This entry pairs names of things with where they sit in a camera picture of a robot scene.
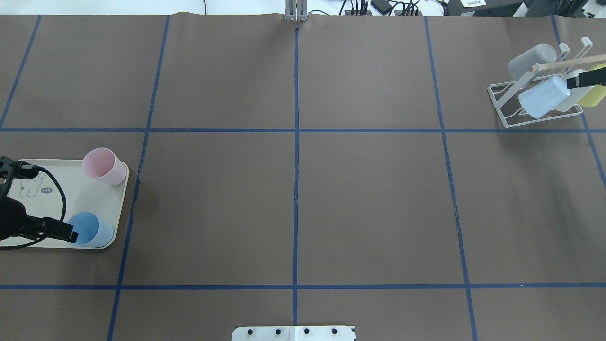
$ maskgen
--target wooden stick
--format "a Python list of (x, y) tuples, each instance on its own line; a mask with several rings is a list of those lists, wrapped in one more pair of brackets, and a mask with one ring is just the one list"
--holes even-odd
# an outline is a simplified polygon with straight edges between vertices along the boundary
[(530, 67), (530, 71), (538, 72), (540, 70), (551, 70), (551, 69), (557, 69), (559, 67), (568, 67), (568, 66), (574, 66), (574, 65), (579, 65), (579, 64), (588, 64), (591, 62), (600, 62), (600, 61), (606, 61), (606, 55), (597, 55), (597, 56), (591, 56), (591, 57), (585, 57), (585, 58), (579, 58), (579, 59), (571, 59), (569, 61), (550, 62), (547, 64), (540, 64), (538, 66), (537, 66), (537, 64), (535, 64)]

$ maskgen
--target light blue cup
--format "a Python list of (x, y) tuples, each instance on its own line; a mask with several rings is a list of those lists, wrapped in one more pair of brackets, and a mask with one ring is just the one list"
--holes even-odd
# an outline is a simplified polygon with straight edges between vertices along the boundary
[(114, 235), (113, 226), (92, 212), (80, 212), (67, 223), (73, 225), (74, 232), (78, 233), (75, 246), (101, 248), (109, 244)]
[(541, 118), (570, 96), (566, 81), (553, 76), (543, 83), (520, 93), (518, 99), (526, 112), (533, 118)]

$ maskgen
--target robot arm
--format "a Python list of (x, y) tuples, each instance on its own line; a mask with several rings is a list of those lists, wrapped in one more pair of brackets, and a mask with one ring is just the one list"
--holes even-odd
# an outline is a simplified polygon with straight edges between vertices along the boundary
[[(63, 199), (63, 212), (61, 219), (49, 217), (38, 218), (28, 216), (22, 203), (8, 198), (8, 192), (14, 179), (33, 179), (39, 172), (46, 173), (57, 186)], [(0, 157), (0, 240), (9, 237), (24, 237), (33, 240), (31, 243), (18, 246), (2, 246), (2, 249), (18, 249), (30, 246), (46, 238), (69, 241), (74, 243), (78, 233), (73, 232), (73, 226), (63, 222), (65, 218), (65, 193), (55, 177), (45, 168), (29, 164), (25, 161), (13, 161), (7, 157)]]

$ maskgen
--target white tray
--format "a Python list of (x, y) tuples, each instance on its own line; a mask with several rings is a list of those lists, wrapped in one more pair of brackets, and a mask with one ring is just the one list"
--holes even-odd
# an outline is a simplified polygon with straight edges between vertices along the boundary
[[(126, 167), (126, 180), (112, 186), (98, 180), (91, 179), (82, 170), (82, 160), (42, 160), (23, 159), (23, 161), (36, 164), (48, 169), (57, 179), (65, 192), (67, 210), (65, 222), (78, 212), (90, 211), (114, 226), (114, 235), (109, 244), (101, 248), (74, 246), (64, 240), (46, 238), (31, 248), (65, 248), (65, 249), (104, 249), (110, 246), (118, 231), (120, 214), (126, 185), (130, 170)], [(20, 201), (33, 217), (61, 218), (61, 194), (48, 176), (40, 172), (36, 179), (15, 179), (8, 192), (8, 197)], [(31, 240), (22, 237), (9, 237), (0, 240), (0, 246), (14, 246), (28, 243)]]

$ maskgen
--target white plate with holes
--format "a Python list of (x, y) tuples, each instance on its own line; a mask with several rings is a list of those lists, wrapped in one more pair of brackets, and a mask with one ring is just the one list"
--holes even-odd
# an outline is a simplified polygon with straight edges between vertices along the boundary
[[(22, 160), (44, 167), (55, 176), (65, 192), (67, 202), (65, 222), (78, 212), (90, 211), (114, 227), (112, 240), (101, 248), (74, 246), (67, 241), (50, 238), (32, 245), (31, 248), (104, 249), (113, 243), (118, 232), (120, 214), (122, 213), (128, 176), (130, 175), (128, 166), (126, 167), (126, 180), (121, 184), (112, 186), (87, 177), (82, 170), (82, 160)], [(61, 208), (63, 206), (61, 195), (53, 181), (42, 172), (35, 179), (13, 180), (8, 197), (20, 201), (25, 206), (27, 215), (32, 217), (61, 218)], [(0, 246), (21, 245), (30, 241), (21, 237), (9, 237), (0, 240)]]
[(238, 327), (231, 341), (355, 341), (352, 326), (274, 326)]

